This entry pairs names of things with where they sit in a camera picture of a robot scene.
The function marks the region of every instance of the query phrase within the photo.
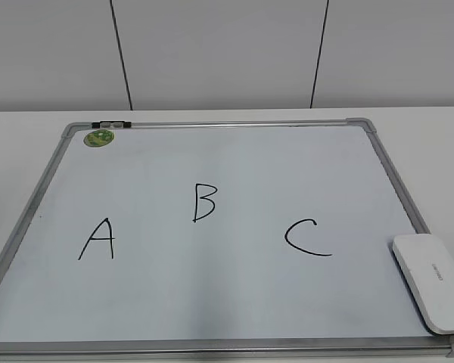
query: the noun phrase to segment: whiteboard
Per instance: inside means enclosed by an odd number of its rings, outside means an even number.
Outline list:
[[[361,127],[90,131],[0,284],[0,341],[430,335],[389,248],[414,228]]]

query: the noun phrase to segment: white wall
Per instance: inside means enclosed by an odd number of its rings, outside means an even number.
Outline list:
[[[325,5],[115,0],[133,107],[309,107]]]
[[[0,111],[127,108],[108,0],[0,0]]]
[[[327,0],[113,0],[141,109],[309,107]],[[0,110],[128,110],[109,0],[0,0]],[[454,0],[331,0],[314,107],[454,105]]]
[[[454,0],[331,0],[313,106],[454,106]]]

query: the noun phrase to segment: small white device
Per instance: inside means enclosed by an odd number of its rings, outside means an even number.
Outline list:
[[[425,323],[436,334],[454,334],[454,260],[432,234],[393,239],[393,252]]]

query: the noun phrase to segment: green magnet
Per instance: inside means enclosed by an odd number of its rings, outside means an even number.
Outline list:
[[[114,140],[114,133],[109,130],[96,130],[90,132],[84,138],[84,144],[89,147],[101,147]]]

